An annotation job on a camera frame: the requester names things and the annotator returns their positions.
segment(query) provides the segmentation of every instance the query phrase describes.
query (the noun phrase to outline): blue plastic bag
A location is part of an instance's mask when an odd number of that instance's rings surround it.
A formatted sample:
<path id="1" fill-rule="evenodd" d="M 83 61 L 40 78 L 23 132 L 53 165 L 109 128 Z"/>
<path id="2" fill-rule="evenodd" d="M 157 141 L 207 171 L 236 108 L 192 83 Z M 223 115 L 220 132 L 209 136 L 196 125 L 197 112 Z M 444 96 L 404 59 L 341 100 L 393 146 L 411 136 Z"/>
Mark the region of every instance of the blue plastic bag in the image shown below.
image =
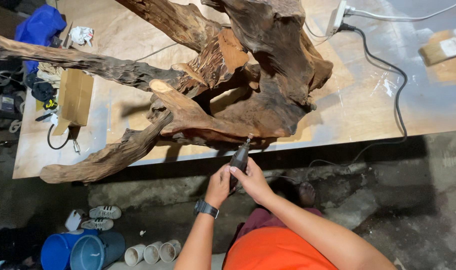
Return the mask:
<path id="1" fill-rule="evenodd" d="M 44 4 L 16 27 L 15 40 L 30 44 L 49 46 L 51 38 L 66 27 L 59 11 Z M 28 73 L 37 72 L 37 61 L 25 61 Z"/>

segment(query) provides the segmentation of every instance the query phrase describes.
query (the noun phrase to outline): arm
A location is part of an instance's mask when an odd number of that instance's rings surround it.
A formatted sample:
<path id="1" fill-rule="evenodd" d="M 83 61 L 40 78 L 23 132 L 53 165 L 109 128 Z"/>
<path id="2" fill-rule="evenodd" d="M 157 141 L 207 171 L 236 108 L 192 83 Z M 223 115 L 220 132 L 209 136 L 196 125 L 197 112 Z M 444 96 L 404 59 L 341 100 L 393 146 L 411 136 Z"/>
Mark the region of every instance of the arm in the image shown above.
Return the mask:
<path id="1" fill-rule="evenodd" d="M 221 167 L 210 178 L 205 202 L 219 209 L 229 194 L 230 166 Z M 175 270 L 210 270 L 214 218 L 199 213 L 186 244 L 176 261 Z"/>
<path id="2" fill-rule="evenodd" d="M 251 158 L 248 160 L 248 175 L 234 167 L 231 167 L 231 173 L 256 203 L 271 211 L 338 269 L 396 269 L 375 247 L 351 230 L 307 212 L 273 193 L 260 167 Z"/>

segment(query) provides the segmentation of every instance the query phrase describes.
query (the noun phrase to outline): orange shirt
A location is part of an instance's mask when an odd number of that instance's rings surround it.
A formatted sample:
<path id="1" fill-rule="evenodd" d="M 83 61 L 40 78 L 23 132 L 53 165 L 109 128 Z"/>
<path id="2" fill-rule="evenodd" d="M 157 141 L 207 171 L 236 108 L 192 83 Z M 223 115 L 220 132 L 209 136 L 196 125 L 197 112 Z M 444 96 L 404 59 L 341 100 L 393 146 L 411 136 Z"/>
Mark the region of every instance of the orange shirt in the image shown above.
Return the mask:
<path id="1" fill-rule="evenodd" d="M 233 244 L 224 270 L 336 270 L 318 250 L 287 228 L 250 231 Z"/>

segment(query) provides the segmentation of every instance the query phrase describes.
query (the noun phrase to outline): white cup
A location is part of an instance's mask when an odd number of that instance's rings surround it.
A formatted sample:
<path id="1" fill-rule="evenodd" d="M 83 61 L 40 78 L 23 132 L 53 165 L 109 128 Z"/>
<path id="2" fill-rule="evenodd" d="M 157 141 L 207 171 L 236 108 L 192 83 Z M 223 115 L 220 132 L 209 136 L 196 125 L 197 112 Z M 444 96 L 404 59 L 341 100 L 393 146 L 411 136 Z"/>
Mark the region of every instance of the white cup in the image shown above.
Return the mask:
<path id="1" fill-rule="evenodd" d="M 164 243 L 160 248 L 160 257 L 164 262 L 172 262 L 181 252 L 181 243 L 178 240 L 171 240 Z"/>
<path id="2" fill-rule="evenodd" d="M 143 257 L 148 264 L 155 264 L 160 260 L 160 249 L 163 242 L 154 242 L 144 249 Z"/>
<path id="3" fill-rule="evenodd" d="M 143 260 L 143 252 L 146 248 L 142 243 L 132 246 L 124 253 L 124 261 L 129 266 L 135 266 Z"/>

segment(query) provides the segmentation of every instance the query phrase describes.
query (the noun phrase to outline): white sneaker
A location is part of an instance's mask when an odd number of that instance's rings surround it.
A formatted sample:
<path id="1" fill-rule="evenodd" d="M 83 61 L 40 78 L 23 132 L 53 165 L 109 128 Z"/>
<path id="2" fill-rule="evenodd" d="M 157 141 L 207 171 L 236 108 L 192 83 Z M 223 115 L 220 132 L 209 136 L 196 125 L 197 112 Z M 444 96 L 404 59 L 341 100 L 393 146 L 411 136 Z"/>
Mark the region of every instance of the white sneaker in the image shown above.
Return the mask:
<path id="1" fill-rule="evenodd" d="M 103 206 L 100 205 L 89 211 L 89 217 L 95 218 L 109 218 L 116 220 L 121 217 L 121 209 L 116 206 Z"/>
<path id="2" fill-rule="evenodd" d="M 114 222 L 110 218 L 91 218 L 81 224 L 83 229 L 97 229 L 100 231 L 110 230 L 114 225 Z"/>

